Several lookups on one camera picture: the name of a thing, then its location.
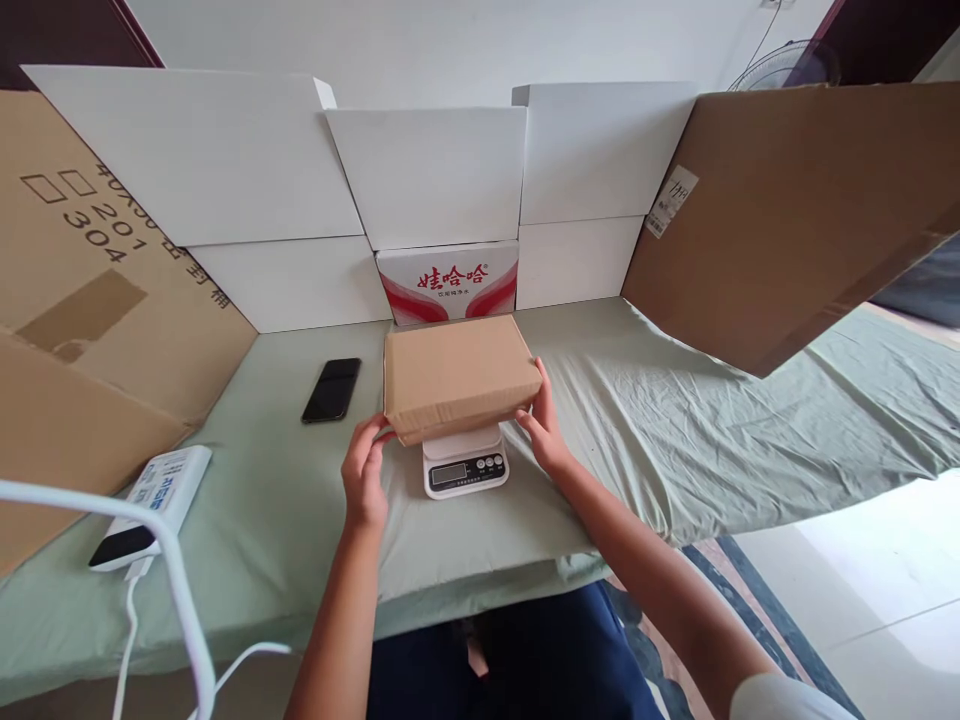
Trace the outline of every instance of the blue pants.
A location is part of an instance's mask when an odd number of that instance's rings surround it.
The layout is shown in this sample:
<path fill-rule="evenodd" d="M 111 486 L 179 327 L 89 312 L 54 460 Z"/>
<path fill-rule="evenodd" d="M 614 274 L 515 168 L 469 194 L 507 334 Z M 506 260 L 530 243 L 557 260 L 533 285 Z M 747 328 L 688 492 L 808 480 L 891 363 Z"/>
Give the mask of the blue pants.
<path fill-rule="evenodd" d="M 478 678 L 451 623 L 373 644 L 368 720 L 662 720 L 600 583 L 476 618 Z"/>

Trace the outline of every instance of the white wall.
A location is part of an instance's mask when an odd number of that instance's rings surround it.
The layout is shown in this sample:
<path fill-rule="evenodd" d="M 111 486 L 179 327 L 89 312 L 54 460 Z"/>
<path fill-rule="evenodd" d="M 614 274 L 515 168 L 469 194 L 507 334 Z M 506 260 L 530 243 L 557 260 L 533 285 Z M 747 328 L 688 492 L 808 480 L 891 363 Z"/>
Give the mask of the white wall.
<path fill-rule="evenodd" d="M 760 0 L 128 0 L 172 68 L 307 72 L 340 107 L 509 105 L 514 85 L 694 80 L 725 89 Z M 785 5 L 757 57 L 810 37 L 830 0 Z"/>

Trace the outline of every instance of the black smartphone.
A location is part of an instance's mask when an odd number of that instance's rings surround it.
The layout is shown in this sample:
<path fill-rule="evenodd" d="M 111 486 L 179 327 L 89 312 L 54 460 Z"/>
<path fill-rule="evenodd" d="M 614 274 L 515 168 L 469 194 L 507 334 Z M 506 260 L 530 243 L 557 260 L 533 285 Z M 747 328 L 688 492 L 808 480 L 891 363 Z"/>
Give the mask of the black smartphone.
<path fill-rule="evenodd" d="M 300 422 L 306 424 L 342 419 L 350 407 L 359 372 L 360 358 L 328 360 L 300 416 Z"/>

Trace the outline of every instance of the green bed sheet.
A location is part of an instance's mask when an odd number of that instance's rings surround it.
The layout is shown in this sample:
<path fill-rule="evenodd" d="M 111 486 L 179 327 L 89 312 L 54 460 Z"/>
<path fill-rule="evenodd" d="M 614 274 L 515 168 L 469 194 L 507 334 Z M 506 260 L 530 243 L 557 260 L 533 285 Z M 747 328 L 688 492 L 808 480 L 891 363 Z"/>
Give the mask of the green bed sheet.
<path fill-rule="evenodd" d="M 551 373 L 574 453 L 675 545 L 829 512 L 960 466 L 960 352 L 863 309 L 763 380 L 662 335 L 620 298 L 516 318 Z M 261 336 L 190 439 L 213 450 L 180 537 L 216 660 L 260 640 L 305 645 L 343 521 L 340 462 L 354 424 L 382 406 L 389 328 Z M 364 364 L 346 421 L 302 425 L 323 363 L 354 356 Z M 504 435 L 509 481 L 442 502 L 424 494 L 419 448 L 389 446 L 378 637 L 607 572 L 519 429 L 505 424 Z M 116 673 L 123 573 L 86 568 L 108 522 L 81 520 L 0 581 L 0 704 Z M 136 605 L 132 672 L 185 666 L 160 563 Z"/>

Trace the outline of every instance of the digital kitchen scale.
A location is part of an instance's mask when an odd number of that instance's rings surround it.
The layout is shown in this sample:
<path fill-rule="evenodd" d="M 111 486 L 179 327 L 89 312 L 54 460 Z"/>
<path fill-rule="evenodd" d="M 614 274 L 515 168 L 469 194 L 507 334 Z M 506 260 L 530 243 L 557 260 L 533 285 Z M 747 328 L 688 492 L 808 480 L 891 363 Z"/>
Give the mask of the digital kitchen scale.
<path fill-rule="evenodd" d="M 499 423 L 423 441 L 423 487 L 434 500 L 497 487 L 509 475 Z"/>

